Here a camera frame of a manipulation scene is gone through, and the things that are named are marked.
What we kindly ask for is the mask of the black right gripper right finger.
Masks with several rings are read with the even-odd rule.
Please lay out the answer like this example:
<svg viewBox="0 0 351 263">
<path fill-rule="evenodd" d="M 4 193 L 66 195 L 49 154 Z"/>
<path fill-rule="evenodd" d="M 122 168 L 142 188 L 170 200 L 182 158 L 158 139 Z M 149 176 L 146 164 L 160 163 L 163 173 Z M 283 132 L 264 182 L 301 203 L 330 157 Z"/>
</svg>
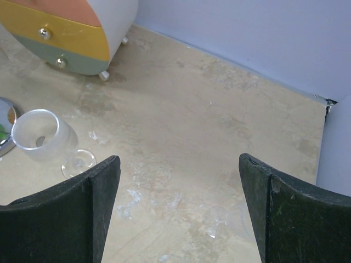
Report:
<svg viewBox="0 0 351 263">
<path fill-rule="evenodd" d="M 350 262 L 350 197 L 242 153 L 239 173 L 262 262 Z"/>
</svg>

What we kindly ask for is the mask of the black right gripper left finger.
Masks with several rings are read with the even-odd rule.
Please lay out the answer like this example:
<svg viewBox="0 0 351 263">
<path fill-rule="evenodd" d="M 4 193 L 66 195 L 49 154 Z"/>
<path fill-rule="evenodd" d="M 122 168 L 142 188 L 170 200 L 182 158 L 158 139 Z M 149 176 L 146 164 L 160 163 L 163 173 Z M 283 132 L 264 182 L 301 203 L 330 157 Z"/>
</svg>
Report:
<svg viewBox="0 0 351 263">
<path fill-rule="evenodd" d="M 1 262 L 101 262 L 121 175 L 110 156 L 1 206 Z"/>
</svg>

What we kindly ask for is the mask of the clear flute glass front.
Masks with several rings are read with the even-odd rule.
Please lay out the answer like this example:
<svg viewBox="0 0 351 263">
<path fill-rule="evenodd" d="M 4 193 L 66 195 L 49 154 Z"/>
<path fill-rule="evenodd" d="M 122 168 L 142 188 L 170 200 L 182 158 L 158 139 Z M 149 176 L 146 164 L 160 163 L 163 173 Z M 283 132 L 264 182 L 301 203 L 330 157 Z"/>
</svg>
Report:
<svg viewBox="0 0 351 263">
<path fill-rule="evenodd" d="M 15 145 L 34 161 L 59 165 L 67 179 L 97 164 L 94 154 L 79 148 L 72 126 L 49 110 L 23 114 L 13 125 L 11 136 Z"/>
</svg>

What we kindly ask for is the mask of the clear flute glass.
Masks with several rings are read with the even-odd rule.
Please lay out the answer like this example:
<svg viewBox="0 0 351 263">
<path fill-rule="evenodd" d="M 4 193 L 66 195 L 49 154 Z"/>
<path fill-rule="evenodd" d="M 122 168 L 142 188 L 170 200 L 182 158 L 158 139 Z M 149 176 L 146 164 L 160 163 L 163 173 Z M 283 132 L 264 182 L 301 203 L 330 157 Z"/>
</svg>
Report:
<svg viewBox="0 0 351 263">
<path fill-rule="evenodd" d="M 67 179 L 97 164 L 94 154 L 79 148 L 72 126 L 49 110 L 23 114 L 13 125 L 11 136 L 15 145 L 34 161 L 59 165 Z"/>
<path fill-rule="evenodd" d="M 238 203 L 228 211 L 223 207 L 211 207 L 204 214 L 203 223 L 211 238 L 230 233 L 249 241 L 255 240 L 246 203 Z"/>
</svg>

